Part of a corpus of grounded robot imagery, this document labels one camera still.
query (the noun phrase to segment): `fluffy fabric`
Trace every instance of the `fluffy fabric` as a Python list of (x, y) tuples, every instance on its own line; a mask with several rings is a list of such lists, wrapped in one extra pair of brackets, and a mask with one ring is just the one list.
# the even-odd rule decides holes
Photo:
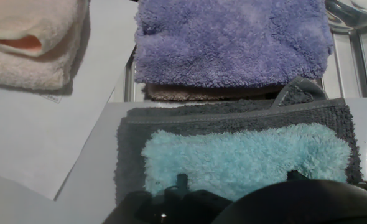
[(320, 78), (333, 52), (321, 0), (142, 0), (136, 81), (205, 88)]
[(54, 90), (69, 82), (88, 0), (1, 0), (0, 84)]
[(310, 179), (345, 182), (351, 149), (335, 134), (320, 124), (189, 137), (159, 131), (142, 151), (145, 187), (155, 195), (173, 186), (178, 174), (187, 174), (190, 190), (237, 200), (286, 181), (292, 170)]
[(266, 93), (277, 93), (282, 86), (264, 88), (202, 88), (175, 85), (147, 85), (147, 94), (157, 101), (231, 100), (241, 98), (265, 99)]
[(159, 130), (183, 136), (240, 131), (263, 131), (292, 124), (318, 123), (346, 141), (351, 156), (346, 168), (349, 184), (361, 182), (359, 147), (354, 124), (344, 99), (327, 100), (319, 86), (296, 78), (272, 100), (240, 100), (179, 108), (135, 108), (118, 129), (116, 203), (130, 192), (144, 190), (145, 161), (141, 155), (151, 134)]

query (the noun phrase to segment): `metal bar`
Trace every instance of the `metal bar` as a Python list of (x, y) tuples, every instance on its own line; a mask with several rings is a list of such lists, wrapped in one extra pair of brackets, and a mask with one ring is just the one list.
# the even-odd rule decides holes
[(131, 56), (128, 59), (126, 67), (124, 69), (125, 79), (124, 79), (124, 102), (134, 102), (135, 101), (135, 68), (134, 64), (134, 54), (135, 54), (136, 46), (131, 53)]

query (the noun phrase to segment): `gray towel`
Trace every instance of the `gray towel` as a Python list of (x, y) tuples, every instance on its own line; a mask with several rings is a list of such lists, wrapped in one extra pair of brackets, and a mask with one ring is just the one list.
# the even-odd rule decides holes
[(116, 203), (130, 192), (144, 190), (145, 162), (141, 151), (151, 134), (164, 130), (183, 136), (262, 131), (291, 124), (319, 123), (336, 132), (351, 147), (347, 182), (362, 181), (354, 125), (344, 99), (327, 100), (323, 90), (309, 80), (296, 78), (275, 101), (238, 101), (181, 108), (136, 108), (121, 120), (118, 129)]

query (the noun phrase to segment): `terry cloth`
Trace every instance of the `terry cloth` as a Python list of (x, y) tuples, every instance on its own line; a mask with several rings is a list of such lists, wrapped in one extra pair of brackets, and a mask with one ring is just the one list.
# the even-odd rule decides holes
[(0, 84), (54, 90), (70, 80), (88, 0), (0, 1)]
[(308, 179), (346, 181), (351, 149), (320, 124), (265, 131), (181, 136), (152, 134), (142, 151), (145, 188), (153, 195), (188, 175), (189, 190), (207, 190), (229, 200), (284, 182), (297, 170)]
[(115, 172), (116, 203), (130, 192), (144, 190), (145, 161), (141, 155), (151, 134), (160, 130), (182, 136), (237, 133), (283, 128), (292, 124), (324, 125), (351, 148), (347, 182), (362, 181), (354, 125), (344, 99), (326, 100), (323, 91), (308, 80), (296, 78), (275, 101), (246, 101), (181, 108), (136, 108), (118, 129), (118, 163)]
[(278, 93), (283, 86), (262, 88), (202, 88), (177, 85), (147, 84), (147, 94), (156, 101), (203, 101), (258, 98), (266, 93)]
[(333, 52), (321, 0), (143, 0), (136, 81), (204, 88), (320, 78)]

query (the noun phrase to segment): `light blue microfiber cloth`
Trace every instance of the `light blue microfiber cloth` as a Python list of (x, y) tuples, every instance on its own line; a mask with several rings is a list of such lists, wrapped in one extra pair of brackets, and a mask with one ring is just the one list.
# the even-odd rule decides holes
[(159, 131), (142, 151), (145, 188), (156, 195), (187, 174), (190, 190), (237, 200), (299, 171), (310, 179), (346, 181), (351, 149), (320, 124), (266, 131), (180, 136)]

